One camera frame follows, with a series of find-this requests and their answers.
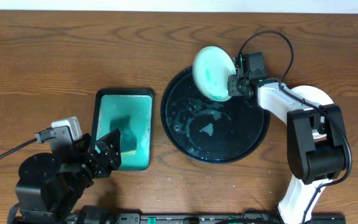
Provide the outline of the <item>mint plate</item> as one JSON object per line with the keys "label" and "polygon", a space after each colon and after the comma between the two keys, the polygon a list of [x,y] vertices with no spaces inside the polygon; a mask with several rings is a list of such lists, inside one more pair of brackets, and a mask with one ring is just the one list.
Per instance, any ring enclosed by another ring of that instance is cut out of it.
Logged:
{"label": "mint plate", "polygon": [[227,83],[236,74],[235,66],[222,48],[208,46],[201,49],[193,61],[193,80],[199,91],[213,101],[230,100]]}

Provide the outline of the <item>dark green scrub sponge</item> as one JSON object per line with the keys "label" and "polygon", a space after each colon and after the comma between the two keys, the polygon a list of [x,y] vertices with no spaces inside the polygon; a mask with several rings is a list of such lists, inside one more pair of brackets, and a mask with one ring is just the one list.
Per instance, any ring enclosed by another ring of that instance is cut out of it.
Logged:
{"label": "dark green scrub sponge", "polygon": [[130,129],[130,116],[123,116],[110,122],[110,130],[118,129],[121,133],[120,150],[122,155],[136,153],[137,139]]}

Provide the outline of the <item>white round plate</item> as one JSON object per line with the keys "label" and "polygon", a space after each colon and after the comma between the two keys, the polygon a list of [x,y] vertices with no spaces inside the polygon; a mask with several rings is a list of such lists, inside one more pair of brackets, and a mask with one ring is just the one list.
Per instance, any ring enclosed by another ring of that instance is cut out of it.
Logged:
{"label": "white round plate", "polygon": [[[331,97],[325,93],[323,90],[316,88],[314,86],[302,85],[297,86],[291,89],[292,92],[296,93],[300,96],[300,98],[306,98],[306,100],[315,102],[319,105],[330,105],[333,104],[333,100]],[[297,106],[294,106],[292,109],[294,110],[312,110],[311,107],[302,106],[298,103]],[[326,137],[326,134],[319,134],[317,129],[312,129],[313,139],[321,139]]]}

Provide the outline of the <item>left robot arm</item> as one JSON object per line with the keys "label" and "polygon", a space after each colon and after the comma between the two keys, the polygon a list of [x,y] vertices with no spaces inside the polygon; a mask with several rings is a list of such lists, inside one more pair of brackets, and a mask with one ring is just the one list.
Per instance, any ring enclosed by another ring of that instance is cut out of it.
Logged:
{"label": "left robot arm", "polygon": [[66,223],[78,199],[94,179],[107,178],[121,165],[121,133],[115,129],[96,141],[91,136],[77,140],[69,127],[48,128],[36,133],[38,143],[49,142],[50,153],[27,158],[19,168],[16,185],[18,204],[8,214],[8,223]]}

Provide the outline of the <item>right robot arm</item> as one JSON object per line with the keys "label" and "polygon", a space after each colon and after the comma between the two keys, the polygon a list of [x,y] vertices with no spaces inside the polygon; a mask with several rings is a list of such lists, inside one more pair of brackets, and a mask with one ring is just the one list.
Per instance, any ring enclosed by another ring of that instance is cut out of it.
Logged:
{"label": "right robot arm", "polygon": [[306,223],[321,192],[344,182],[352,169],[341,109],[307,100],[276,78],[252,75],[229,76],[229,96],[243,96],[286,124],[293,176],[278,211],[284,223]]}

